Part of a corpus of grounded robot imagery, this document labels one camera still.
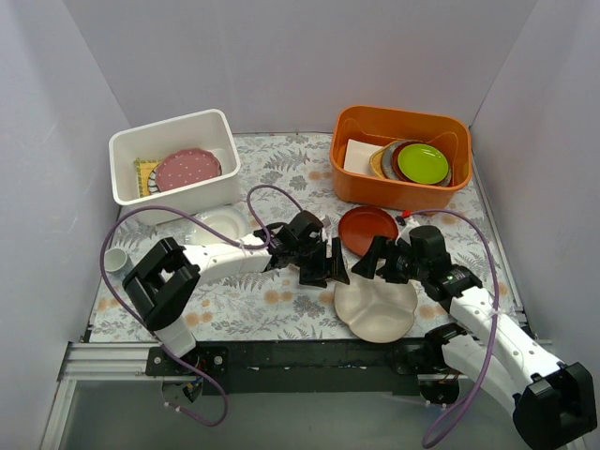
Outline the beige divided plate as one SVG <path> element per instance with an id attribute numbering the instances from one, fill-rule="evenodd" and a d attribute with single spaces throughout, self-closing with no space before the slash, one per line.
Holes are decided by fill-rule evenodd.
<path id="1" fill-rule="evenodd" d="M 370 343 L 390 343 L 406 336 L 413 327 L 418 305 L 412 284 L 386 283 L 350 275 L 350 283 L 338 282 L 334 306 L 338 318 L 358 338 Z"/>

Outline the red lacquer round plate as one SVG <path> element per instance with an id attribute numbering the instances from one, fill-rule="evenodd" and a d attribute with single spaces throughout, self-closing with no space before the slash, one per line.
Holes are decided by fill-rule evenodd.
<path id="1" fill-rule="evenodd" d="M 346 212 L 338 223 L 337 231 L 346 249 L 358 256 L 367 253 L 374 237 L 398 237 L 396 221 L 374 206 L 358 206 Z"/>

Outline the white deep bowl plate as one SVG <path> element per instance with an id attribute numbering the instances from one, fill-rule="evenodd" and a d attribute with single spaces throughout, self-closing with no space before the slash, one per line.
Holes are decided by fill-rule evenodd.
<path id="1" fill-rule="evenodd" d="M 213 208 L 197 214 L 195 218 L 211 229 L 235 241 L 250 233 L 248 220 L 233 206 L 227 205 Z M 200 246 L 221 244 L 223 240 L 192 223 L 186 234 L 186 243 L 188 245 Z"/>

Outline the pink polka dot plate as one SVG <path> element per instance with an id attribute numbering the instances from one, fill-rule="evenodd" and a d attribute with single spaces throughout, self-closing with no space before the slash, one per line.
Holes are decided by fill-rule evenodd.
<path id="1" fill-rule="evenodd" d="M 213 153 L 201 148 L 182 149 L 169 155 L 156 168 L 159 192 L 183 188 L 221 175 L 221 164 Z"/>

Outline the yellow woven bamboo mat plate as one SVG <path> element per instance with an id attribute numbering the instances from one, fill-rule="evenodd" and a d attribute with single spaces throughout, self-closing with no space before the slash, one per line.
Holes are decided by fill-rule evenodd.
<path id="1" fill-rule="evenodd" d="M 158 167 L 160 163 L 160 159 L 135 159 L 134 166 L 137 174 L 137 186 L 142 198 L 150 196 L 147 190 L 147 177 L 152 169 Z"/>

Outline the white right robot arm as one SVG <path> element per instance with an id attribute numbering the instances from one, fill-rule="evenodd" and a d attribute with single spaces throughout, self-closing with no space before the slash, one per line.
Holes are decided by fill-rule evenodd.
<path id="1" fill-rule="evenodd" d="M 418 281 L 457 320 L 424 349 L 435 372 L 469 376 L 512 416 L 531 449 L 558 449 L 598 426 L 593 376 L 541 347 L 505 313 L 468 268 L 451 260 L 440 230 L 419 226 L 398 240 L 377 236 L 352 271 L 387 282 Z"/>

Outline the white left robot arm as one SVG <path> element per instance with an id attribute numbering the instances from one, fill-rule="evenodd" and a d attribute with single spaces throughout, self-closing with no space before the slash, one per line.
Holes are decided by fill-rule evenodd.
<path id="1" fill-rule="evenodd" d="M 303 286 L 350 283 L 340 239 L 326 239 L 323 223 L 302 210 L 288 223 L 272 223 L 231 242 L 184 246 L 164 238 L 132 268 L 122 286 L 143 326 L 164 347 L 169 366 L 188 375 L 200 362 L 196 339 L 183 317 L 196 287 L 290 265 L 298 269 Z"/>

